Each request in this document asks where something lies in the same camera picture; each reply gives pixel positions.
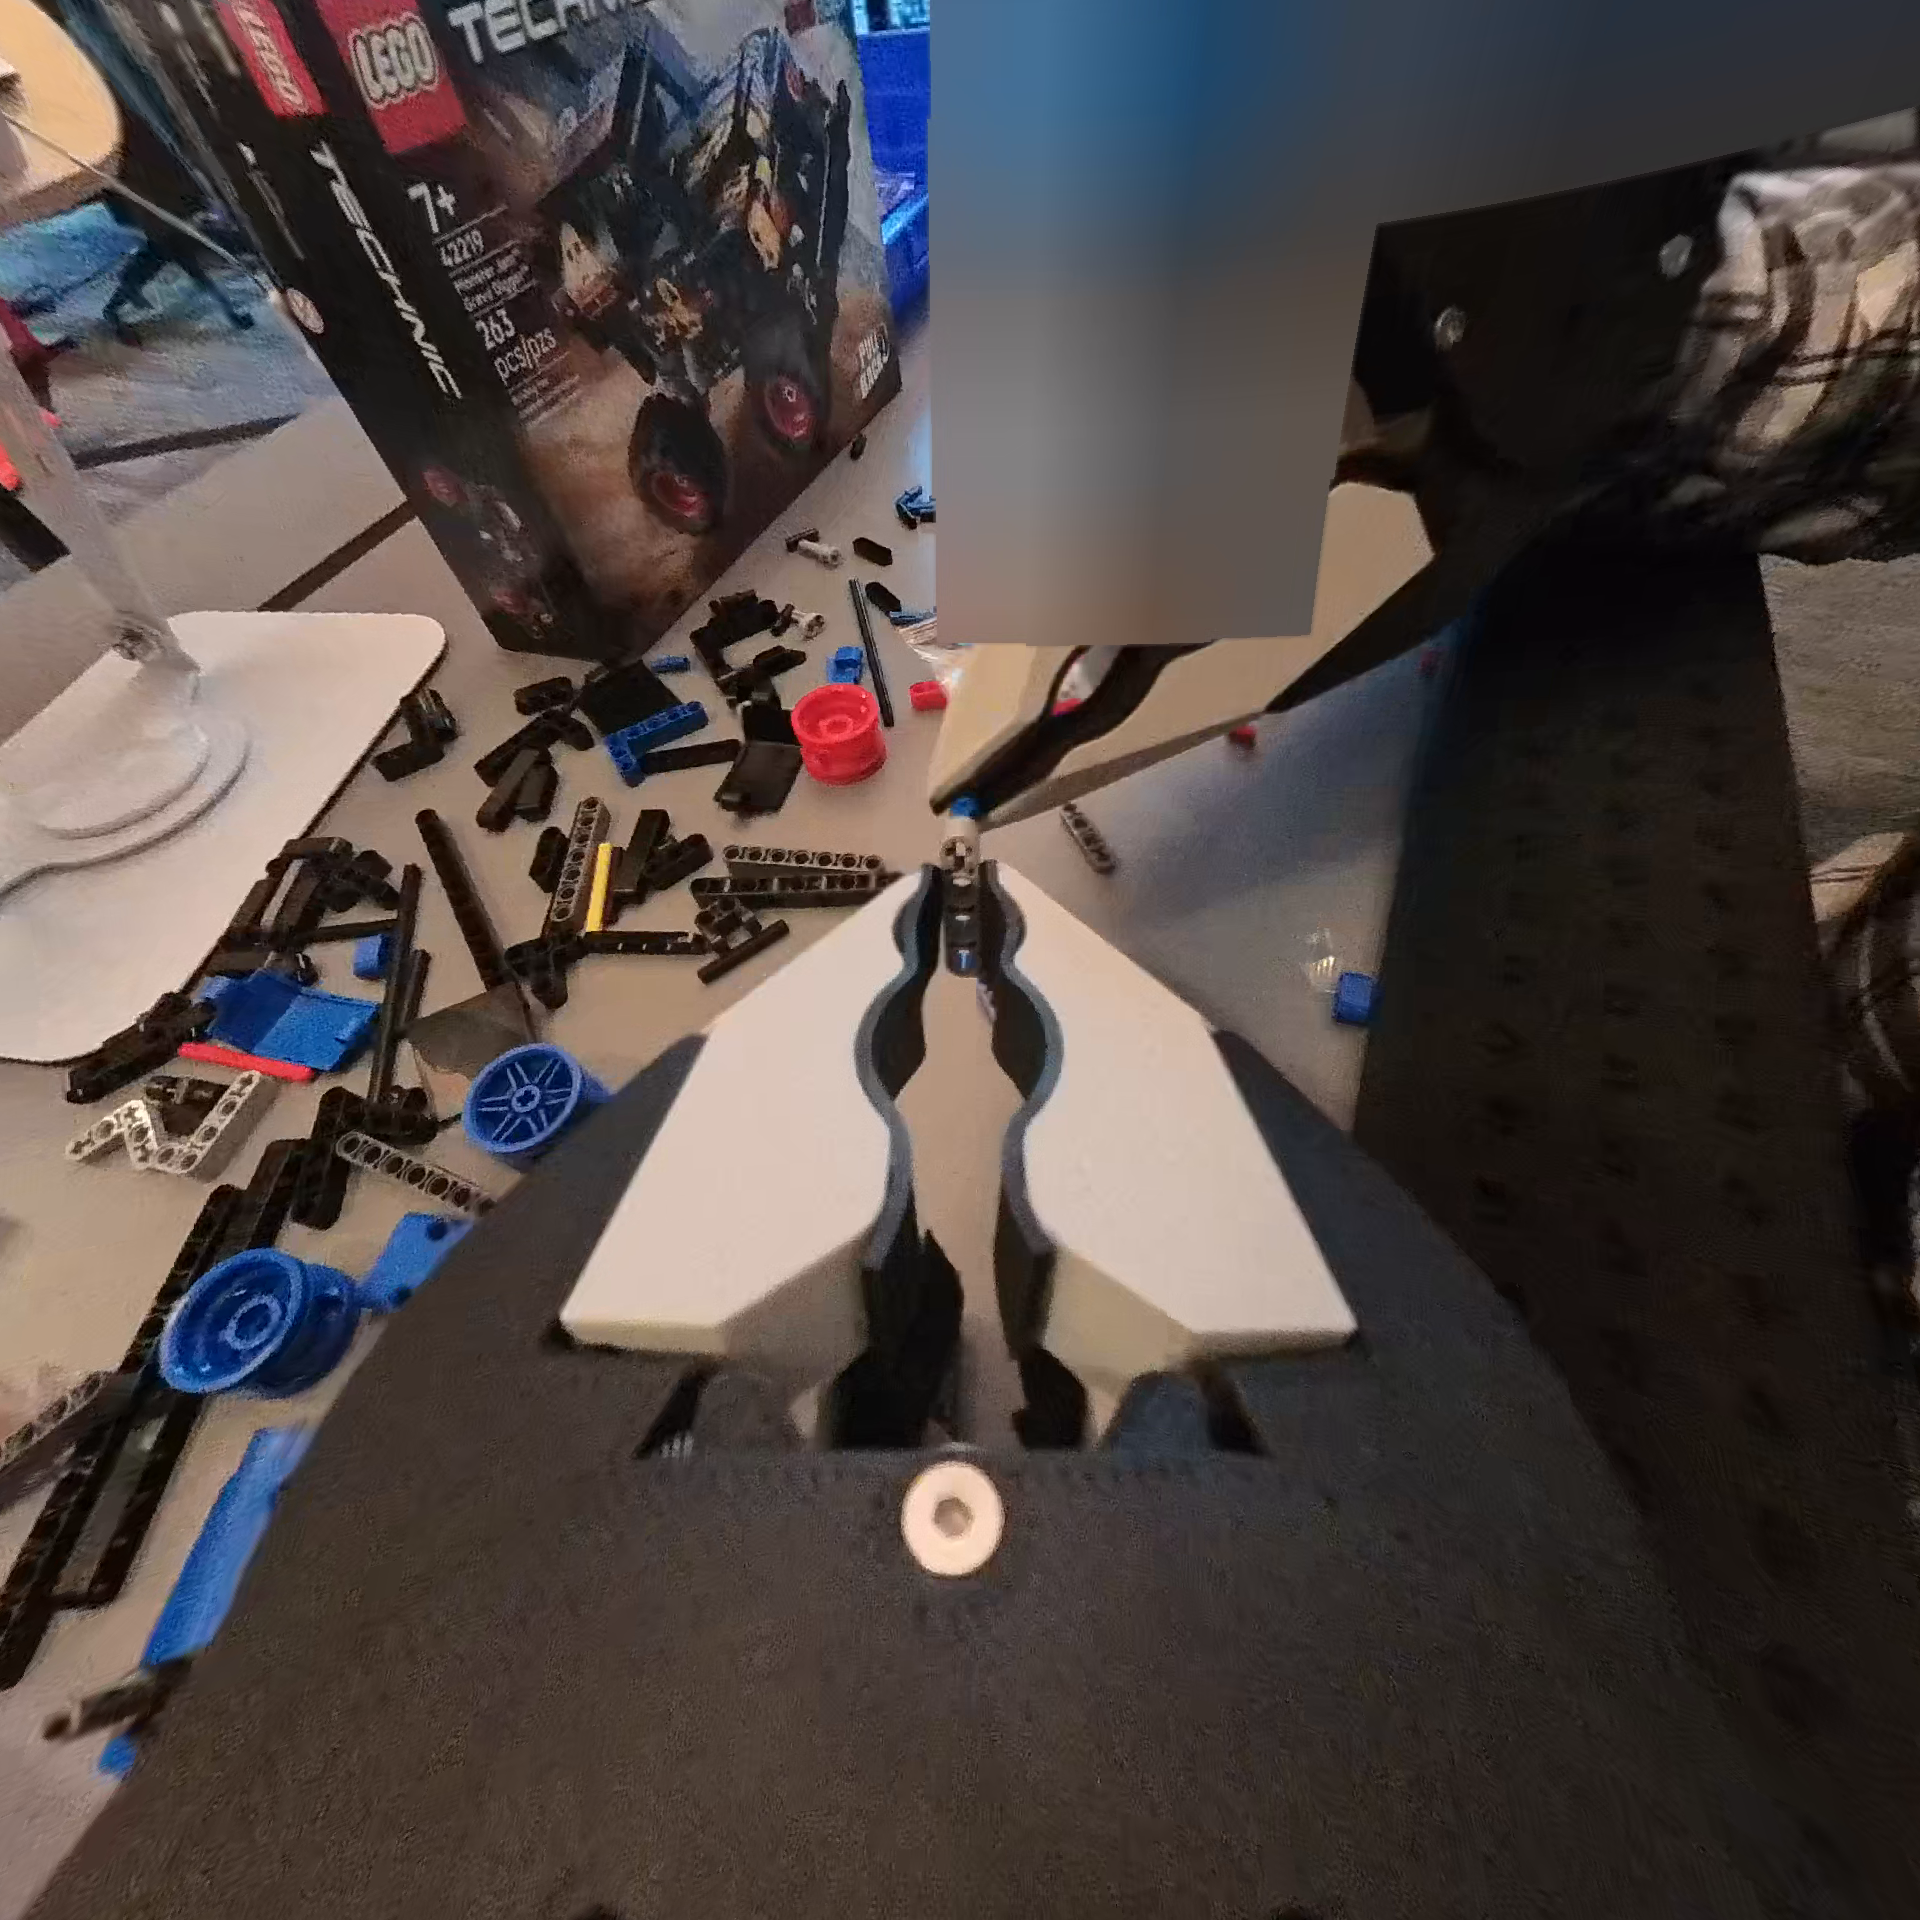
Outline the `blue plastic bin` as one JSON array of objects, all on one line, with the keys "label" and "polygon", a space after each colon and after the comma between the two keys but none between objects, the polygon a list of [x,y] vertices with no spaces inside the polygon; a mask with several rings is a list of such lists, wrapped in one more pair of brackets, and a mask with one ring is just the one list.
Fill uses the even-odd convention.
[{"label": "blue plastic bin", "polygon": [[927,4],[853,3],[853,22],[865,90],[887,278],[893,308],[903,322],[910,322],[921,313],[930,281]]}]

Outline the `blue flat panel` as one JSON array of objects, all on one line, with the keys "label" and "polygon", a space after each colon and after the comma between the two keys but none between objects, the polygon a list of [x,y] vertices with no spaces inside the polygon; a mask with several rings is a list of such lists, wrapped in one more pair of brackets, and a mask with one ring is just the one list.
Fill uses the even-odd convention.
[{"label": "blue flat panel", "polygon": [[96,1761],[106,1780],[119,1783],[129,1774],[144,1728],[223,1627],[271,1524],[281,1490],[313,1439],[316,1428],[309,1425],[270,1426],[252,1436],[182,1559],[142,1659],[87,1700],[90,1727],[109,1730]]},{"label": "blue flat panel", "polygon": [[406,1215],[353,1284],[360,1311],[388,1315],[404,1308],[471,1227],[466,1217]]}]

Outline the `dark grey thin beam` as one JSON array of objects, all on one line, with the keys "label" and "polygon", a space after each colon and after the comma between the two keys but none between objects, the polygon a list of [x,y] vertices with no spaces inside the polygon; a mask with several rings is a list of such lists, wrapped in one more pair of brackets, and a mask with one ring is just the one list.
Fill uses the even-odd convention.
[{"label": "dark grey thin beam", "polygon": [[460,1174],[357,1130],[338,1134],[330,1154],[350,1168],[418,1195],[432,1210],[481,1218],[496,1207],[488,1191]]}]

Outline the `monster truck toy set box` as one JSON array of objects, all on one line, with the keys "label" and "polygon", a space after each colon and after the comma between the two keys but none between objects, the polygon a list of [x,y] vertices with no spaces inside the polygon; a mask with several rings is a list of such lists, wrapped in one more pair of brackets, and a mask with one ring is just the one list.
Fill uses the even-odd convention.
[{"label": "monster truck toy set box", "polygon": [[104,4],[496,644],[665,634],[901,387],[854,4]]}]

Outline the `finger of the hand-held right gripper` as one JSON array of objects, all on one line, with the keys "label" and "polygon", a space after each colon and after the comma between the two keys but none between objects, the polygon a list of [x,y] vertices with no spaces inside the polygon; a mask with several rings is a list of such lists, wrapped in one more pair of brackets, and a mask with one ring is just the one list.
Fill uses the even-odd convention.
[{"label": "finger of the hand-held right gripper", "polygon": [[[1119,739],[1138,744],[1159,723],[1180,750],[1225,736],[1280,706],[1306,686],[1310,672],[1327,664],[1338,642],[1353,640],[1365,619],[1385,612],[1389,600],[1412,588],[1432,562],[1422,518],[1409,496],[1377,487],[1342,486],[1327,499],[1304,634],[1278,639],[1212,640],[1185,650],[1154,686],[1144,715]],[[981,818],[981,827],[1005,827],[1024,818]]]},{"label": "finger of the hand-held right gripper", "polygon": [[1180,750],[1150,723],[1119,735],[1154,699],[1185,650],[1152,644],[983,644],[961,664],[927,762],[927,809],[1030,818],[1081,800]]}]

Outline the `grey desk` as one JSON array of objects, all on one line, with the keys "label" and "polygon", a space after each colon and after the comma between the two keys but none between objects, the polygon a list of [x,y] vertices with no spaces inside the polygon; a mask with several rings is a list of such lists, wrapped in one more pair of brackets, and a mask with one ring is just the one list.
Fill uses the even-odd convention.
[{"label": "grey desk", "polygon": [[[861,460],[833,462],[806,491],[797,522],[888,542],[890,588],[914,609],[937,600],[927,585],[937,536],[890,531],[896,494],[932,473],[930,369],[926,335],[908,346],[903,388],[868,430]],[[322,831],[401,865],[420,857],[416,812],[439,809],[463,836],[498,931],[517,940],[532,896],[532,831],[466,839],[474,812],[466,794],[474,786],[471,759],[506,735],[513,686],[572,668],[498,652],[441,553],[416,522],[399,524],[398,510],[399,494],[358,424],[341,400],[327,400],[114,531],[169,611],[264,606],[284,595],[294,609],[399,611],[444,625],[448,657],[437,683],[463,727],[466,754],[404,785],[357,772]],[[837,788],[800,780],[761,839],[785,833],[804,848],[873,850],[893,865],[934,856],[926,780],[941,715],[908,708],[905,686],[921,679],[921,664],[879,625],[896,702],[885,768]],[[1351,1128],[1362,1034],[1330,1020],[1320,990],[1342,969],[1377,969],[1409,764],[1445,686],[1445,658],[1436,642],[1264,720],[1253,750],[1207,744],[1084,799],[1114,854],[1111,879],[1088,872],[1050,816],[997,833],[991,850],[1189,1004],[1260,1046],[1320,1113]],[[830,923],[828,912],[794,916],[777,951],[711,987],[687,966],[583,967],[556,1018],[560,1042],[620,1089]],[[997,1443],[1009,1439],[1016,1404],[989,1278],[991,1148],[1013,1113],[1013,1089],[991,1067],[984,1041],[972,993],[950,977],[934,978],[927,1065],[903,1108],[917,1166],[926,1168],[921,1218],[967,1278],[967,1433]],[[4,1367],[26,1385],[47,1370],[89,1372],[119,1361],[201,1211],[199,1187],[146,1179],[121,1162],[63,1166],[61,1148],[85,1118],[61,1105],[61,1086],[53,1067],[4,1063]],[[394,1187],[353,1177],[330,1232],[289,1227],[284,1246],[358,1273],[413,1207],[418,1201]],[[202,1412],[121,1595],[98,1612],[60,1617],[21,1686],[4,1691],[4,1916],[32,1907],[114,1791],[96,1763],[103,1735],[47,1744],[40,1727],[135,1665],[252,1431],[322,1425],[351,1370],[391,1331],[399,1331],[398,1316],[366,1324],[343,1367],[298,1399]]]}]

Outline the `blue hinged panel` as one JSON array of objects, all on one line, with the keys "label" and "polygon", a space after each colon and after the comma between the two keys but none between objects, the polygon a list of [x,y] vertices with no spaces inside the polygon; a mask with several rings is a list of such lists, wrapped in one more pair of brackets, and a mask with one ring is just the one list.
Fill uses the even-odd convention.
[{"label": "blue hinged panel", "polygon": [[310,1073],[350,1067],[380,1018],[375,999],[325,993],[266,969],[212,977],[194,998],[212,1008],[207,1042]]}]

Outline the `medium grey beam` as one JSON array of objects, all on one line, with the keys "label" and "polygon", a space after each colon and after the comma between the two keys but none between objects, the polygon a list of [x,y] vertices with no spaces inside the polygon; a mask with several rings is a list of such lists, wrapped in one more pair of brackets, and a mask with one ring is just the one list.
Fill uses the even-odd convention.
[{"label": "medium grey beam", "polygon": [[573,809],[560,872],[543,912],[542,937],[566,940],[584,931],[600,846],[607,841],[610,814],[599,799],[584,799]]}]

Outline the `book stand with white base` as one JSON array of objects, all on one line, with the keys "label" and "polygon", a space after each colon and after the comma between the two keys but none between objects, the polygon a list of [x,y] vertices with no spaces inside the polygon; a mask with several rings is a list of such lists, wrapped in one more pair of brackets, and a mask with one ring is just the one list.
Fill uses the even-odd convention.
[{"label": "book stand with white base", "polygon": [[61,1065],[225,945],[445,655],[425,616],[161,611],[4,346],[4,473],[63,558],[4,592],[1,1054]]}]

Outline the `light grey L beam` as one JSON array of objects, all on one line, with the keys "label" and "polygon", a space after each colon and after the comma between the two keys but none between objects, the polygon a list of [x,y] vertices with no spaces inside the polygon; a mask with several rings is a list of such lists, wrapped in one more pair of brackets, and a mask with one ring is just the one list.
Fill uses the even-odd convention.
[{"label": "light grey L beam", "polygon": [[943,831],[938,846],[943,966],[975,987],[989,980],[978,841],[981,833]]},{"label": "light grey L beam", "polygon": [[185,1182],[215,1182],[249,1140],[276,1091],[278,1084],[262,1073],[237,1074],[190,1131],[169,1134],[160,1143],[151,1171]]},{"label": "light grey L beam", "polygon": [[121,1156],[137,1174],[185,1177],[190,1174],[188,1140],[169,1130],[166,1115],[166,1102],[135,1096],[69,1138],[61,1162],[98,1166]]}]

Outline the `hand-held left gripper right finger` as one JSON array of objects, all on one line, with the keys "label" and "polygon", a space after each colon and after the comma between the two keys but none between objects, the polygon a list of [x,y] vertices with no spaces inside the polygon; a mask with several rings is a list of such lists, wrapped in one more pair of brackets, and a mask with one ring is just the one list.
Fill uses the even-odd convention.
[{"label": "hand-held left gripper right finger", "polygon": [[1176,993],[1020,874],[988,874],[1009,1356],[1084,1388],[1349,1344],[1358,1320],[1230,1070]]}]

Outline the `blue large L beam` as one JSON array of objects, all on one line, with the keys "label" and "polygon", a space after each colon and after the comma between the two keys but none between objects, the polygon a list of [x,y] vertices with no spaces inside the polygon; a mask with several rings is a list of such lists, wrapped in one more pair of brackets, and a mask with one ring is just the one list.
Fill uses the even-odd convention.
[{"label": "blue large L beam", "polygon": [[638,723],[613,729],[602,736],[602,750],[624,786],[638,786],[645,780],[645,762],[650,752],[665,752],[681,740],[709,729],[709,712],[703,705],[671,705],[645,715]]}]

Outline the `blue wheel rim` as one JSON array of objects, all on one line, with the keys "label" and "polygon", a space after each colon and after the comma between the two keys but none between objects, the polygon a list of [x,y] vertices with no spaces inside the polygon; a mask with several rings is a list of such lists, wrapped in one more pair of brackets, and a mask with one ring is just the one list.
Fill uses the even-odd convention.
[{"label": "blue wheel rim", "polygon": [[565,1048],[526,1042],[498,1054],[473,1078],[462,1130],[471,1148],[506,1168],[528,1171],[610,1097]]},{"label": "blue wheel rim", "polygon": [[231,1255],[169,1313],[158,1375],[199,1399],[289,1399],[341,1364],[366,1311],[360,1288],[335,1267],[278,1251]]}]

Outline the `red wheel rim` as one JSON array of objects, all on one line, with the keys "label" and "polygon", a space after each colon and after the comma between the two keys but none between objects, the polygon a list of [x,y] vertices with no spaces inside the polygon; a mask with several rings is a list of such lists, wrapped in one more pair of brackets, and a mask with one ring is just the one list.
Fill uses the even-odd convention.
[{"label": "red wheel rim", "polygon": [[792,705],[788,723],[816,785],[861,785],[887,762],[879,705],[863,686],[816,686]]}]

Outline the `black square tile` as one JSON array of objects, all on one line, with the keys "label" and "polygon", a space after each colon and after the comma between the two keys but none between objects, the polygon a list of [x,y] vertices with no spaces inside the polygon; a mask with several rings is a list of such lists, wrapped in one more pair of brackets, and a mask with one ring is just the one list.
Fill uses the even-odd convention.
[{"label": "black square tile", "polygon": [[671,686],[660,682],[641,658],[628,658],[596,666],[581,686],[575,712],[599,736],[610,736],[677,705],[681,696]]}]

